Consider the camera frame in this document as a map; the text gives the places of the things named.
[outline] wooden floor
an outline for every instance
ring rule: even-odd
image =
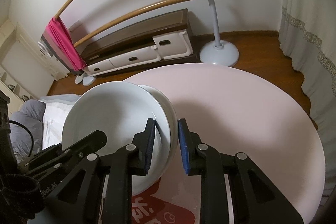
[[[248,71],[273,83],[288,93],[309,114],[310,101],[301,90],[303,75],[295,71],[292,68],[292,60],[283,55],[279,48],[280,43],[276,32],[224,33],[221,34],[221,38],[232,42],[239,50],[240,57],[238,63],[234,66],[235,68]],[[211,37],[209,36],[201,36],[196,39],[195,45],[201,46],[205,41],[210,40]],[[48,95],[67,93],[82,95],[95,85],[110,81],[122,81],[139,72],[100,77],[90,86],[76,85],[75,77],[71,75],[55,81]]]

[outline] white blanket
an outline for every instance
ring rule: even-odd
[[[46,103],[43,115],[42,149],[62,141],[63,125],[72,107],[58,102]]]

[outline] pink round table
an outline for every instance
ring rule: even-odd
[[[202,142],[221,153],[248,154],[304,223],[312,220],[324,188],[324,153],[311,120],[288,94],[248,72],[207,64],[159,67],[126,81],[165,94]],[[189,210],[199,223],[200,181],[184,173],[178,147],[152,196]]]

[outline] stacked plate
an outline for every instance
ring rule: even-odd
[[[177,147],[176,114],[160,91],[150,86],[117,81],[93,87],[69,112],[63,127],[62,148],[65,150],[95,130],[101,130],[108,140],[97,154],[114,153],[145,129],[148,118],[156,120],[156,135],[148,175],[132,178],[132,195],[137,195],[163,175]]]

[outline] curtain lace trim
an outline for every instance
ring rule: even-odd
[[[320,64],[330,73],[332,79],[331,89],[334,96],[336,96],[336,66],[335,64],[322,52],[321,44],[322,40],[315,34],[308,32],[305,29],[305,23],[297,18],[292,17],[287,13],[287,9],[282,7],[282,15],[285,17],[286,21],[295,28],[300,29],[303,32],[303,38],[314,44],[319,49],[318,61]]]

